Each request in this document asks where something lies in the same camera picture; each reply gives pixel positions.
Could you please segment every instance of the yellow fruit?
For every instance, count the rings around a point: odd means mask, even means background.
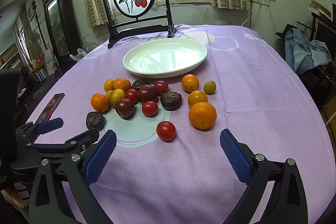
[[[113,92],[113,90],[109,90],[108,92],[106,92],[106,97],[107,97],[107,98],[110,98],[112,92]]]
[[[95,93],[91,97],[91,105],[96,111],[100,112],[106,112],[110,107],[109,99],[100,93]]]
[[[198,129],[211,127],[216,119],[216,109],[207,102],[196,103],[189,110],[189,120]]]
[[[113,79],[106,80],[105,83],[104,83],[104,90],[106,92],[108,92],[109,90],[114,90],[113,84],[114,84]]]
[[[122,89],[116,89],[112,92],[112,94],[109,97],[111,106],[115,107],[116,103],[125,98],[126,93]]]
[[[189,94],[188,97],[188,104],[190,107],[192,107],[194,104],[199,102],[207,102],[208,96],[200,90],[195,90]]]
[[[206,81],[203,90],[206,94],[214,93],[216,90],[216,83],[214,81]]]
[[[128,91],[131,88],[131,82],[125,78],[118,78],[114,81],[114,89],[122,89],[124,92]]]
[[[182,87],[187,92],[193,92],[200,86],[200,82],[195,75],[186,75],[181,81]]]

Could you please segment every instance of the blue cloth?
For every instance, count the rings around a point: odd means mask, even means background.
[[[285,35],[286,63],[298,75],[331,61],[330,53],[324,42],[309,41],[297,29],[289,29]]]

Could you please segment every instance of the oval plate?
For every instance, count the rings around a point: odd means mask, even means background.
[[[140,77],[168,78],[197,68],[207,53],[207,48],[195,40],[163,38],[131,49],[125,55],[123,65]]]

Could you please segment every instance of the light green circle print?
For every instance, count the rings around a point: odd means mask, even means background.
[[[121,118],[114,108],[104,114],[106,125],[101,133],[113,130],[117,135],[117,145],[127,148],[139,147],[155,140],[156,126],[159,122],[169,121],[170,111],[163,108],[158,100],[159,112],[153,118],[143,115],[142,103],[135,105],[135,114],[130,119]]]

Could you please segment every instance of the white plastic bag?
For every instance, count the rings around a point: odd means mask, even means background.
[[[70,54],[71,59],[75,60],[76,62],[79,62],[84,56],[87,55],[87,53],[85,52],[85,50],[79,48],[77,50],[78,54],[76,56],[73,56],[72,54]]]

